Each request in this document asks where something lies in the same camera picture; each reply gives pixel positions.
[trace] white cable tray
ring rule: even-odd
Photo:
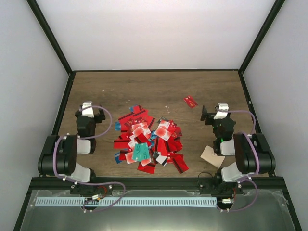
[[[106,207],[118,197],[106,197],[85,206]],[[37,197],[35,206],[82,206],[84,197]],[[115,207],[216,207],[215,197],[124,197]]]

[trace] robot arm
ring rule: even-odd
[[[48,136],[38,161],[38,171],[41,175],[54,176],[53,151],[59,136]],[[67,135],[60,141],[56,151],[56,168],[60,176],[66,176],[81,182],[89,182],[94,172],[76,162],[77,135]]]
[[[86,107],[91,107],[92,102],[84,102],[80,107],[82,109]],[[81,138],[93,137],[95,136],[96,124],[101,123],[106,119],[104,111],[99,110],[98,114],[94,114],[93,108],[87,108],[83,111],[76,111],[75,116],[77,118],[77,131]],[[78,154],[88,154],[94,153],[96,147],[95,138],[89,139],[78,139],[77,141],[77,153]]]
[[[235,162],[221,170],[224,182],[236,182],[244,176],[256,172],[257,163],[253,151],[243,134],[234,134]],[[253,134],[249,137],[259,160],[259,174],[275,170],[276,161],[263,134]]]
[[[244,134],[233,134],[235,121],[230,118],[230,113],[220,112],[228,111],[226,103],[218,103],[215,107],[216,112],[208,113],[203,106],[201,120],[205,120],[206,125],[213,126],[214,152],[217,155],[235,156],[235,162],[221,170],[222,180],[224,182],[236,182],[245,176],[250,176],[256,172],[257,163],[252,147],[249,145]],[[249,135],[251,143],[256,150],[259,160],[259,173],[273,171],[276,167],[275,158],[263,134],[257,133]]]

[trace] white wall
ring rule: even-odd
[[[274,0],[38,0],[73,70],[239,68]]]
[[[285,1],[244,77],[261,129],[308,230],[308,1]]]
[[[0,227],[13,230],[67,73],[25,0],[0,1]]]

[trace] wooden table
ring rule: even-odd
[[[198,106],[191,109],[183,101],[191,95]],[[77,162],[94,169],[97,176],[117,177],[196,177],[201,171],[215,173],[217,168],[200,158],[204,148],[213,145],[215,139],[211,126],[200,121],[202,105],[209,111],[218,102],[226,102],[231,110],[248,110],[238,73],[235,71],[206,72],[78,72],[68,99],[59,134],[77,132],[75,111],[84,101],[102,104],[112,114],[112,129],[97,139],[94,154],[79,154]],[[137,170],[138,163],[117,164],[113,140],[120,132],[114,124],[119,117],[129,113],[129,107],[141,104],[149,109],[149,115],[173,119],[181,127],[181,142],[184,160],[189,170],[179,174],[173,164],[156,166],[151,175]],[[96,134],[103,132],[109,125],[109,118],[98,124]],[[236,121],[235,132],[250,132],[252,120],[249,114],[232,114]],[[234,162],[234,157],[226,157],[223,167]]]

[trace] black metal frame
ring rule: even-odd
[[[188,190],[198,191],[203,195],[211,195],[213,197],[229,197],[229,194],[220,194],[213,191],[212,185],[214,179],[212,177],[200,178],[121,178],[121,177],[98,177],[96,183],[105,183],[111,181],[119,181],[125,184],[129,190]],[[288,209],[296,231],[301,231],[294,206],[292,204],[288,189],[285,185],[283,177],[257,177],[254,178],[259,189],[265,190],[281,190],[285,199],[288,200]],[[26,194],[23,206],[18,216],[14,231],[19,231],[26,213],[26,209],[33,190],[72,190],[73,183],[62,181],[55,177],[35,177],[32,178],[29,189]],[[254,189],[254,186],[249,182],[242,182],[242,190]],[[121,191],[121,186],[113,185],[113,190]]]
[[[256,115],[252,101],[249,96],[248,89],[245,84],[245,80],[243,77],[243,73],[248,67],[250,61],[252,60],[254,54],[256,53],[259,45],[261,44],[264,36],[266,35],[268,29],[270,28],[272,22],[274,21],[276,15],[278,14],[280,8],[282,7],[285,0],[276,0],[270,13],[268,14],[263,26],[261,27],[252,47],[250,48],[247,56],[245,57],[243,64],[240,69],[180,69],[180,70],[84,70],[82,72],[147,72],[147,71],[237,71],[239,74],[239,78],[244,90],[244,94],[247,100],[247,105],[254,115]],[[32,9],[35,17],[37,18],[39,24],[44,30],[48,40],[50,41],[52,47],[54,48],[56,54],[58,55],[63,67],[67,71],[69,78],[67,81],[67,85],[65,88],[65,92],[62,98],[62,102],[59,108],[59,112],[52,130],[52,135],[56,135],[59,132],[61,121],[64,115],[64,111],[66,108],[66,104],[68,101],[68,97],[74,82],[74,78],[76,72],[81,71],[73,71],[68,61],[65,58],[53,32],[51,31],[42,11],[40,10],[36,0],[27,0],[30,8]],[[256,122],[256,132],[261,132],[261,128],[259,122]],[[200,184],[202,185],[213,185],[213,178],[113,178],[107,177],[102,178],[98,177],[96,182],[110,182],[110,181],[119,181],[126,185],[127,190],[197,190],[200,194],[210,194],[215,197],[221,197],[223,195],[217,194],[211,187],[202,187],[200,188]],[[288,209],[290,211],[292,221],[294,223],[295,229],[297,231],[301,231],[301,226],[299,224],[295,209],[293,207],[289,192],[285,185],[284,179],[282,177],[271,176],[267,178],[254,178],[254,182],[257,184],[259,189],[277,189],[282,190],[284,197],[288,200],[289,205]],[[27,191],[22,209],[18,216],[14,231],[18,231],[21,228],[25,212],[27,209],[28,202],[30,200],[30,196],[33,190],[71,190],[72,183],[63,182],[60,179],[54,177],[36,177],[32,178],[29,189]],[[247,182],[242,183],[242,189],[252,189],[253,186]],[[119,186],[114,185],[113,190],[121,190]]]

